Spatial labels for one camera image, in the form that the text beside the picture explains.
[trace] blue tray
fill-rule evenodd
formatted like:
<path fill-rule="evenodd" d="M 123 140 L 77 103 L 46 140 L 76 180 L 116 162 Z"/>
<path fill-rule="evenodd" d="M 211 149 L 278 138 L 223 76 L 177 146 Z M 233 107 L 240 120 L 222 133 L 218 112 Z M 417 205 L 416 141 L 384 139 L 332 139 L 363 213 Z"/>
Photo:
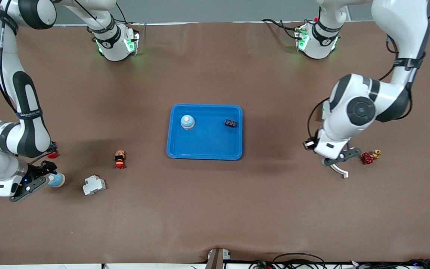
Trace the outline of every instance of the blue tray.
<path fill-rule="evenodd" d="M 180 120 L 185 115 L 195 119 L 191 129 Z M 237 122 L 236 127 L 225 120 Z M 238 160 L 243 153 L 243 111 L 237 105 L 176 104 L 170 114 L 167 154 L 172 158 Z"/>

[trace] gray floor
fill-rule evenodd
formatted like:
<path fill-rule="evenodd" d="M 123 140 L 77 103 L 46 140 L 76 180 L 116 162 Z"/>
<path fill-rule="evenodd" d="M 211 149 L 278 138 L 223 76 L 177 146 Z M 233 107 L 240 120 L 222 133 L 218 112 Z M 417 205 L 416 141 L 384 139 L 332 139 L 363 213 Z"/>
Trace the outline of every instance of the gray floor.
<path fill-rule="evenodd" d="M 129 22 L 235 22 L 265 18 L 302 21 L 318 14 L 315 0 L 118 0 Z M 350 6 L 353 21 L 371 21 L 371 5 Z M 57 5 L 57 24 L 81 24 L 65 7 Z M 122 19 L 117 9 L 111 11 Z"/>

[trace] red knob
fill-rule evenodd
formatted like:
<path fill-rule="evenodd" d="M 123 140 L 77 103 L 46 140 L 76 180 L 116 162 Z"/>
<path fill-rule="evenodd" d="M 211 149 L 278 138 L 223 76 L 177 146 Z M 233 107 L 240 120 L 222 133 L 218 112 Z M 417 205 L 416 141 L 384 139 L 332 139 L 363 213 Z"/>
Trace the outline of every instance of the red knob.
<path fill-rule="evenodd" d="M 363 161 L 364 164 L 372 164 L 374 161 L 374 158 L 371 153 L 365 152 L 363 153 L 363 155 L 361 155 L 361 160 Z"/>
<path fill-rule="evenodd" d="M 59 157 L 59 154 L 57 152 L 53 152 L 53 153 L 50 153 L 47 157 L 49 159 L 55 159 L 55 158 Z"/>

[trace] light blue round object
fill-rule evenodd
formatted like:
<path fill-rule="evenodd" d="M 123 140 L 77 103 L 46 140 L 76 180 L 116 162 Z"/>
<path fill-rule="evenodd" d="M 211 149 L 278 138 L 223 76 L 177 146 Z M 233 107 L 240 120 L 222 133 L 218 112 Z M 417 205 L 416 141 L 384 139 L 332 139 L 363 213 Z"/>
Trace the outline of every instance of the light blue round object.
<path fill-rule="evenodd" d="M 62 173 L 49 174 L 47 177 L 49 179 L 48 185 L 54 188 L 61 187 L 65 182 L 65 176 Z"/>
<path fill-rule="evenodd" d="M 181 118 L 180 124 L 185 129 L 190 129 L 195 125 L 195 119 L 190 115 L 185 115 Z"/>

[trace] brown table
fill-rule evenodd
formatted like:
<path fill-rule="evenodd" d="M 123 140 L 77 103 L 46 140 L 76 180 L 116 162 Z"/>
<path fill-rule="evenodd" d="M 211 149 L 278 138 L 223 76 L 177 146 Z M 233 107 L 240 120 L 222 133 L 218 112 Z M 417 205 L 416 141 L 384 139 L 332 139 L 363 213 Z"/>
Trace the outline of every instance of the brown table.
<path fill-rule="evenodd" d="M 265 24 L 138 29 L 140 55 L 119 63 L 98 55 L 84 28 L 18 34 L 67 181 L 19 204 L 0 198 L 0 264 L 199 262 L 213 247 L 234 259 L 430 258 L 430 41 L 412 114 L 354 138 L 383 155 L 341 164 L 351 173 L 343 180 L 303 149 L 306 119 L 343 75 L 379 78 L 390 68 L 374 23 L 347 23 L 324 60 Z M 169 158 L 179 102 L 240 105 L 242 159 Z M 0 96 L 0 120 L 14 119 Z M 113 168 L 118 149 L 128 153 L 125 170 Z M 92 174 L 107 189 L 87 197 Z"/>

